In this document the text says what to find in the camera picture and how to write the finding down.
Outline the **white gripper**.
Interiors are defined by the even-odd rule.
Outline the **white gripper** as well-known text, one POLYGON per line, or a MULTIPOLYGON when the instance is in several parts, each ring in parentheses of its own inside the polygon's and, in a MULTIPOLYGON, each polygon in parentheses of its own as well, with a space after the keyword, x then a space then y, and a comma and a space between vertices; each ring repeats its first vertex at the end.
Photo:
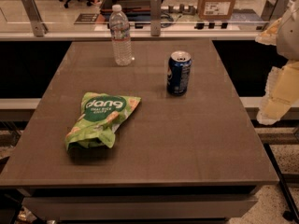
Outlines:
POLYGON ((282 68, 272 67, 268 74, 265 95, 256 119, 262 125, 272 125, 299 100, 299 0, 281 19, 274 21, 255 37, 263 45, 277 45, 279 55, 289 60, 282 68))

